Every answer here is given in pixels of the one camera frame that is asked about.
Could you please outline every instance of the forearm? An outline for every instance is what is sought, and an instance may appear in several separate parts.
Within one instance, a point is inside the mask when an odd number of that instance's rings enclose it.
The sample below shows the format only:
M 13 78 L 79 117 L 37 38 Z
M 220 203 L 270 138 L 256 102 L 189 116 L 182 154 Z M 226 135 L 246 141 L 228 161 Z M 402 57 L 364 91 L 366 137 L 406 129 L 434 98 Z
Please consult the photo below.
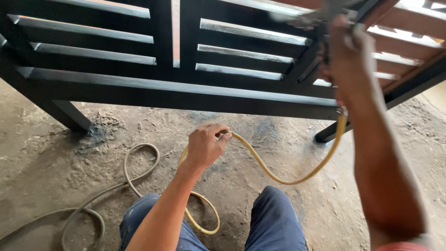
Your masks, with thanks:
M 192 188 L 201 176 L 184 161 L 159 200 L 146 215 L 127 251 L 174 251 L 180 236 L 184 210 Z
M 419 187 L 394 138 L 381 94 L 350 106 L 355 178 L 369 225 L 396 239 L 427 232 Z

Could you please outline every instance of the dust on floor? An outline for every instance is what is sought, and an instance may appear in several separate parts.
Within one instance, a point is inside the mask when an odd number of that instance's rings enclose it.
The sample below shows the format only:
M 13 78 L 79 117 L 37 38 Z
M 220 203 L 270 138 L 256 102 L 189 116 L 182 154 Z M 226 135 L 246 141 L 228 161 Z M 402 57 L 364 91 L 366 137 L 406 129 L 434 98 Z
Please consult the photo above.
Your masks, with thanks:
M 4 82 L 0 83 L 0 97 L 0 236 L 37 216 L 76 207 L 98 191 L 122 182 L 123 157 L 138 143 L 154 144 L 162 157 L 155 171 L 136 187 L 143 193 L 161 193 L 175 174 L 188 133 L 204 121 L 229 125 L 280 177 L 303 176 L 331 146 L 313 142 L 313 136 L 330 121 L 75 103 L 96 126 L 90 137 L 80 137 Z M 444 114 L 426 100 L 411 99 L 389 115 L 425 194 L 438 249 L 445 250 L 446 122 Z M 129 160 L 131 175 L 149 168 L 153 157 L 153 151 L 137 151 Z M 290 197 L 310 250 L 368 250 L 368 230 L 352 168 L 351 132 L 319 174 L 296 186 L 271 180 L 248 150 L 232 140 L 194 188 L 216 207 L 220 230 L 212 236 L 197 236 L 212 251 L 242 250 L 252 203 L 264 186 L 272 184 Z M 125 188 L 90 205 L 106 222 L 101 250 L 118 248 L 118 224 L 136 200 Z M 215 227 L 208 206 L 195 198 L 188 206 L 200 225 Z M 65 218 L 47 219 L 2 250 L 60 250 L 60 227 Z M 97 237 L 95 227 L 88 217 L 81 217 L 66 242 L 73 250 L 87 250 Z

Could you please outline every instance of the concrete floor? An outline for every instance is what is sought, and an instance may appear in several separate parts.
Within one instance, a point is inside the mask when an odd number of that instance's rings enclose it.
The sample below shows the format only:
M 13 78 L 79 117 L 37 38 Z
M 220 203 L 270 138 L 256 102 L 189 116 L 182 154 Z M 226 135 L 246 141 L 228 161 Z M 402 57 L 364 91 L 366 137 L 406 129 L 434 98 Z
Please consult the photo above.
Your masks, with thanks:
M 438 250 L 446 250 L 446 83 L 397 106 L 389 115 L 419 178 Z M 245 137 L 281 177 L 309 172 L 331 144 L 313 143 L 330 121 L 210 113 L 171 109 L 75 103 L 97 129 L 88 138 L 68 131 L 4 82 L 0 82 L 0 236 L 45 213 L 80 205 L 91 195 L 123 181 L 122 161 L 132 146 L 149 142 L 162 158 L 156 170 L 137 183 L 142 192 L 161 193 L 176 171 L 187 135 L 206 120 L 228 124 Z M 130 158 L 131 174 L 153 163 L 153 152 Z M 347 133 L 328 165 L 309 181 L 280 185 L 269 178 L 245 147 L 233 140 L 224 156 L 209 167 L 194 191 L 216 207 L 217 234 L 198 234 L 212 251 L 242 250 L 250 210 L 264 186 L 272 184 L 290 197 L 310 250 L 368 250 L 368 230 L 353 178 L 353 141 Z M 118 224 L 137 200 L 128 189 L 101 198 L 91 208 L 106 222 L 101 250 L 116 250 Z M 188 207 L 199 224 L 213 229 L 208 206 L 191 198 Z M 1 250 L 60 250 L 60 227 L 66 215 L 40 222 Z M 87 250 L 97 235 L 81 217 L 66 242 Z

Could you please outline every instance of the hand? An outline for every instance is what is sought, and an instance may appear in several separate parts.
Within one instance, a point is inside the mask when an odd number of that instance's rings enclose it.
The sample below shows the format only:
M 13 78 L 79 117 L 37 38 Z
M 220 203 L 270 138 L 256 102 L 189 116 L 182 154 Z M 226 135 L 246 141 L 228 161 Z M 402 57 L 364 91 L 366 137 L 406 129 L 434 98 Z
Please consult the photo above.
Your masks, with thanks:
M 232 138 L 231 133 L 221 135 L 219 132 L 222 130 L 229 130 L 229 126 L 205 122 L 197 127 L 189 135 L 189 152 L 185 162 L 200 171 L 210 166 L 223 154 L 226 143 Z
M 325 81 L 338 86 L 336 99 L 340 101 L 339 104 L 351 110 L 352 107 L 366 107 L 368 101 L 382 95 L 382 92 L 378 79 L 373 75 L 376 71 L 376 60 L 372 57 L 374 39 L 359 25 L 349 40 L 351 34 L 347 33 L 348 26 L 344 15 L 337 16 L 333 21 L 329 31 L 332 58 L 329 66 L 321 61 L 320 71 Z

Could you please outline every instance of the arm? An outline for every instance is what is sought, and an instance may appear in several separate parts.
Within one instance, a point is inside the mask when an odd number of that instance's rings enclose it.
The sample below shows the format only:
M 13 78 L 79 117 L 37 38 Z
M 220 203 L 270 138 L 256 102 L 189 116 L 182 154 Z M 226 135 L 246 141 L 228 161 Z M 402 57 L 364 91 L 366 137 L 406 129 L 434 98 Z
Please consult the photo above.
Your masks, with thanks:
M 222 153 L 232 134 L 220 135 L 229 127 L 207 122 L 189 136 L 189 153 L 178 167 L 175 177 L 144 218 L 127 251 L 174 251 L 177 248 L 181 224 L 192 188 L 206 167 Z
M 347 21 L 339 16 L 330 30 L 333 55 L 323 74 L 338 85 L 355 140 L 355 179 L 370 231 L 372 250 L 397 241 L 430 247 L 420 189 L 386 118 L 387 108 L 373 76 L 374 41 L 363 31 L 353 46 L 344 39 Z

